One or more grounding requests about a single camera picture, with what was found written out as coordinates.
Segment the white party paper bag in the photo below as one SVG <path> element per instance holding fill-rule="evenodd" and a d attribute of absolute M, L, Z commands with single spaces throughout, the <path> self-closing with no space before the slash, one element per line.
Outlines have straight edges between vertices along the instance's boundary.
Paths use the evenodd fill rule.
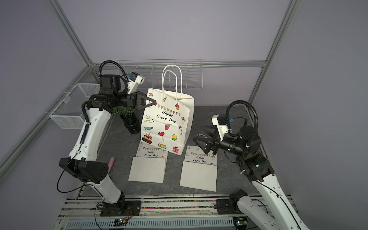
<path fill-rule="evenodd" d="M 215 192 L 217 172 L 217 156 L 212 151 L 205 154 L 199 146 L 188 146 L 180 186 Z"/>

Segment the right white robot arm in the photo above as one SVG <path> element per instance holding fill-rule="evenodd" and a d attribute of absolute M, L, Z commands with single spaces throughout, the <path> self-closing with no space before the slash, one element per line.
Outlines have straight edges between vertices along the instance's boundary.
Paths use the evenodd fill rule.
<path fill-rule="evenodd" d="M 202 130 L 208 138 L 194 138 L 195 144 L 205 154 L 222 150 L 236 155 L 241 174 L 259 191 L 271 212 L 262 210 L 243 190 L 230 194 L 229 202 L 234 211 L 246 215 L 261 230 L 308 229 L 282 190 L 270 161 L 259 152 L 262 141 L 256 128 L 243 126 L 234 137 L 222 137 L 216 126 Z"/>

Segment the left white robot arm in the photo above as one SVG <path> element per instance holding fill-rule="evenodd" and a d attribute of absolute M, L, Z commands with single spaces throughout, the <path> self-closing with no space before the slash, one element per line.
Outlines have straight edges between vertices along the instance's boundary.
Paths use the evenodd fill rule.
<path fill-rule="evenodd" d="M 137 91 L 143 83 L 144 77 L 135 72 L 127 78 L 101 75 L 99 93 L 81 105 L 85 121 L 76 145 L 67 158 L 59 161 L 63 171 L 79 179 L 83 186 L 91 186 L 102 197 L 101 216 L 137 216 L 140 212 L 141 203 L 128 204 L 124 193 L 112 182 L 108 164 L 96 159 L 103 133 L 117 106 L 133 111 L 156 104 L 154 99 Z"/>

